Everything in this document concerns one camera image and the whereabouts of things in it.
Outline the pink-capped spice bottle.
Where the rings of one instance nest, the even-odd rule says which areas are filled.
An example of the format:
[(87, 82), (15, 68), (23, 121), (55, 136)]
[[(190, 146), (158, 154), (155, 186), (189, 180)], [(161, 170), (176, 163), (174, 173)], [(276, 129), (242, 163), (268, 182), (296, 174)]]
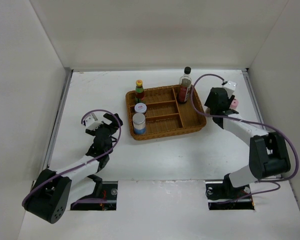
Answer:
[(238, 105), (239, 105), (239, 101), (237, 99), (233, 99), (233, 101), (231, 102), (229, 108), (232, 109), (232, 110), (236, 110)]

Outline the silver-capped blue label shaker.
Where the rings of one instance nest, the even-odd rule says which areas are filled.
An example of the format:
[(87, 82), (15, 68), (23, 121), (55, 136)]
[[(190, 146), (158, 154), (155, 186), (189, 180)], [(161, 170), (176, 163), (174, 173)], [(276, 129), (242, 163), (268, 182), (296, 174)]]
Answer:
[(136, 135), (143, 135), (146, 132), (146, 117), (142, 113), (135, 113), (132, 117), (133, 131)]

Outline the small jar white lid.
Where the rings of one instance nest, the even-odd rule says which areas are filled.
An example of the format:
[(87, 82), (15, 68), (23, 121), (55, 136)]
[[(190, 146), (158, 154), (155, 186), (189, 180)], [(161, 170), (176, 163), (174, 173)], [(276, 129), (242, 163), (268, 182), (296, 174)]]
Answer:
[(145, 115), (147, 113), (147, 105), (145, 103), (139, 102), (134, 106), (135, 113), (140, 113)]

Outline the red sauce bottle green label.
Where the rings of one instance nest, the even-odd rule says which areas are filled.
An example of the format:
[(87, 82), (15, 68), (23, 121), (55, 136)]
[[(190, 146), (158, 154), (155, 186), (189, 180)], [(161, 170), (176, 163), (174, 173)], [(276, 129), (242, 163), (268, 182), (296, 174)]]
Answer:
[(138, 79), (136, 82), (135, 87), (135, 102), (136, 103), (143, 103), (145, 100), (145, 92), (143, 88), (143, 81), (141, 79)]

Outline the tall dark soy sauce bottle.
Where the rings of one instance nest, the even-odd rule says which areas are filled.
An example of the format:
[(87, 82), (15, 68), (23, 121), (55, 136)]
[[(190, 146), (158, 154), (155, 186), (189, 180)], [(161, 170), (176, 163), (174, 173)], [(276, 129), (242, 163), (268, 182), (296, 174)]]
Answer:
[(183, 71), (183, 76), (179, 79), (179, 87), (177, 92), (177, 101), (180, 104), (185, 104), (188, 101), (192, 79), (190, 77), (192, 69), (189, 66), (186, 66)]

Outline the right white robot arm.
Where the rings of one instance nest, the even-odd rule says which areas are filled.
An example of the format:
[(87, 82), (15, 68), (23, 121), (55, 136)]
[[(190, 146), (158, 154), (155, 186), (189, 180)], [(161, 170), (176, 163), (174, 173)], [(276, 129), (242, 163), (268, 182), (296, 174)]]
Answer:
[(276, 131), (268, 132), (246, 123), (236, 110), (230, 108), (233, 99), (234, 96), (229, 97), (226, 89), (213, 87), (204, 104), (209, 108), (214, 123), (249, 147), (248, 165), (223, 178), (221, 190), (228, 198), (235, 197), (240, 187), (291, 169), (284, 137)]

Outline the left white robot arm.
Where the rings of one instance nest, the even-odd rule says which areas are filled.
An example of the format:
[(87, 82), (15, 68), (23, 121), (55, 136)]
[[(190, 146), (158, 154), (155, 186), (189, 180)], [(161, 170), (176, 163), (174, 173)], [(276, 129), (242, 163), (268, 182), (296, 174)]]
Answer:
[(67, 210), (113, 211), (117, 207), (118, 183), (104, 182), (97, 174), (107, 165), (119, 141), (123, 122), (119, 115), (104, 111), (109, 123), (99, 122), (94, 111), (86, 113), (81, 124), (93, 137), (87, 153), (59, 170), (44, 169), (21, 205), (29, 213), (56, 223)]

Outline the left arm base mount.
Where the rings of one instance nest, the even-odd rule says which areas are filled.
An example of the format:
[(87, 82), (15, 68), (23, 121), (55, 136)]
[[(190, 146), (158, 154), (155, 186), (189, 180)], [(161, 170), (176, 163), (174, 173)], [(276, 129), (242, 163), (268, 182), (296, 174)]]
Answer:
[(119, 183), (103, 181), (89, 175), (71, 188), (67, 210), (70, 211), (115, 211), (117, 209)]

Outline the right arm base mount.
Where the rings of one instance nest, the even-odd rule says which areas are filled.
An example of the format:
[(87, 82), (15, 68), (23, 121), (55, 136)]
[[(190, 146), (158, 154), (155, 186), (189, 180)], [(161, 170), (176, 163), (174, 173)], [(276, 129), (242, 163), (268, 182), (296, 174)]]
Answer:
[(208, 208), (211, 211), (229, 210), (254, 210), (254, 201), (251, 196), (250, 185), (225, 190), (221, 181), (208, 181), (205, 195), (208, 201)]

